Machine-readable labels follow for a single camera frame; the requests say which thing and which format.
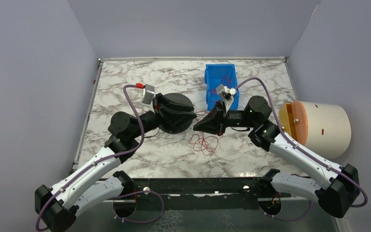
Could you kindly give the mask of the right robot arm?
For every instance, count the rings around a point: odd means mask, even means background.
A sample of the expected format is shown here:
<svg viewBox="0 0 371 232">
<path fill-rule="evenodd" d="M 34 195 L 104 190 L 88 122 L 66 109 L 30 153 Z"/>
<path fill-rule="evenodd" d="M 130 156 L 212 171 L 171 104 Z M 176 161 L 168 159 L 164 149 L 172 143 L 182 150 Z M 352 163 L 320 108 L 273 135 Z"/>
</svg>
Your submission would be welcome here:
<svg viewBox="0 0 371 232">
<path fill-rule="evenodd" d="M 274 192 L 317 202 L 329 215 L 343 218 L 361 193 L 358 170 L 350 164 L 334 163 L 299 144 L 268 119 L 271 112 L 262 96 L 251 97 L 243 110 L 227 111 L 226 104 L 218 101 L 193 130 L 222 136 L 228 127 L 251 128 L 248 137 L 255 146 L 286 159 L 309 176 L 306 179 L 270 170 L 262 178 L 266 186 Z"/>
</svg>

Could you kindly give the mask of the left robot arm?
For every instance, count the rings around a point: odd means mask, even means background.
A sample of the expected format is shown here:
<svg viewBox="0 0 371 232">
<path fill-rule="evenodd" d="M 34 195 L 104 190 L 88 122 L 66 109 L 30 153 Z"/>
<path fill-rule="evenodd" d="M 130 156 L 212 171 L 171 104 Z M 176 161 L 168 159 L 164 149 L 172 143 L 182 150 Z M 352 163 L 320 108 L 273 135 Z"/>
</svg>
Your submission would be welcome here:
<svg viewBox="0 0 371 232">
<path fill-rule="evenodd" d="M 171 134 L 181 133 L 196 117 L 191 100 L 183 94 L 158 93 L 148 102 L 151 110 L 142 115 L 115 113 L 108 127 L 111 135 L 92 159 L 53 186 L 36 189 L 37 222 L 45 223 L 52 232 L 63 232 L 85 210 L 122 194 L 132 184 L 125 172 L 109 177 L 103 185 L 97 181 L 131 158 L 147 132 L 161 128 Z"/>
</svg>

